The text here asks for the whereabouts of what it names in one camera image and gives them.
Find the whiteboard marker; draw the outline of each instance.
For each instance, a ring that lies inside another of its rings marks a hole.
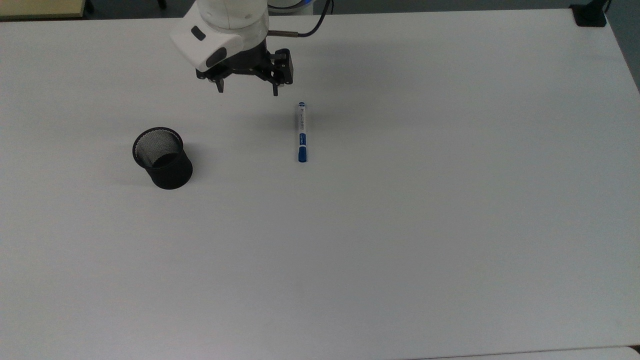
[[[298,103],[298,161],[307,162],[307,106],[304,102]]]

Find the wooden surface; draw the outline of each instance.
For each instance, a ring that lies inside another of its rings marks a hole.
[[[84,0],[0,0],[0,20],[81,17]]]
[[[1,359],[640,342],[640,95],[609,26],[327,16],[268,39],[295,68],[273,97],[253,77],[224,94],[198,80],[176,21],[0,24]],[[178,190],[131,156],[154,126],[194,164]]]

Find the mesh cup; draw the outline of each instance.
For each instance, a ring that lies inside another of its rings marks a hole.
[[[176,189],[191,178],[193,166],[184,152],[182,138],[167,127],[154,127],[133,143],[133,158],[162,189]]]

